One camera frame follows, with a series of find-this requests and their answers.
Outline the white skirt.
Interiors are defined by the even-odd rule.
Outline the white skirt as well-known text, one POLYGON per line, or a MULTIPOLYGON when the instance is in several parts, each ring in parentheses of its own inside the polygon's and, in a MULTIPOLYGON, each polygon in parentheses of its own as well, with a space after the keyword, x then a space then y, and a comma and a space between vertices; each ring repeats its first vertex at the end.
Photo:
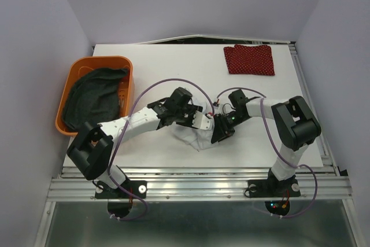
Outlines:
POLYGON ((208 130, 193 129, 190 127, 180 126, 178 124, 171 125, 171 131, 174 137, 186 145, 191 146, 197 151, 216 147, 219 143, 211 143, 214 132, 214 120, 210 119, 210 127, 208 130))

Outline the red polka dot skirt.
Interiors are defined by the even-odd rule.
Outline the red polka dot skirt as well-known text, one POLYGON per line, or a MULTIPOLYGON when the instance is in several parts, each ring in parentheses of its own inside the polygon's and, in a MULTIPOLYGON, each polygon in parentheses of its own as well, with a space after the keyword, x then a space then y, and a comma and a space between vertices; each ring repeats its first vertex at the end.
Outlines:
POLYGON ((223 48, 228 73, 275 76, 272 49, 268 45, 235 45, 223 48))

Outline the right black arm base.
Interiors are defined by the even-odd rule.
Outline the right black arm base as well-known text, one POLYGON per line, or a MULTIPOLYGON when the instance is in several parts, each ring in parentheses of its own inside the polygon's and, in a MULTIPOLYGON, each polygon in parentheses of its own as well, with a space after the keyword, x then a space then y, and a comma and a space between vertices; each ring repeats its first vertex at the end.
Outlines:
POLYGON ((247 198, 300 197, 301 192, 295 175, 286 180, 269 176, 267 179, 248 180, 244 195, 247 198))

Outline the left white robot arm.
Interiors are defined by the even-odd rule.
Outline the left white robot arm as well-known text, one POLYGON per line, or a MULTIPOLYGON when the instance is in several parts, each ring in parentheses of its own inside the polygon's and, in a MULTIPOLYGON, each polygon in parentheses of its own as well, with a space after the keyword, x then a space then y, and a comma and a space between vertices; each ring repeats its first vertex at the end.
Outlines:
POLYGON ((128 193, 126 175, 110 161, 115 148, 133 137, 159 130, 172 123, 208 130, 210 119, 202 107, 191 103, 193 95, 182 87, 170 97, 148 104, 132 116, 92 124, 84 123, 67 150, 67 156, 86 180, 98 180, 108 185, 115 197, 128 193))

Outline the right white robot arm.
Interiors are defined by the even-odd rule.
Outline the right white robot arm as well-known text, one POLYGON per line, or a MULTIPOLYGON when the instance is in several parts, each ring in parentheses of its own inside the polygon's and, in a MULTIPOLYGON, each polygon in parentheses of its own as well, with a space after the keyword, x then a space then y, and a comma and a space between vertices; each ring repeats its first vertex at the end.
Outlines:
POLYGON ((285 101, 265 97, 247 98, 242 89, 229 96, 234 110, 214 115, 211 143, 221 142, 235 133, 235 127, 253 118, 263 120, 270 143, 277 154, 271 168, 273 177, 266 181, 267 191, 279 195, 287 188, 286 180, 295 175, 303 153, 321 134, 321 126, 301 96, 285 101))

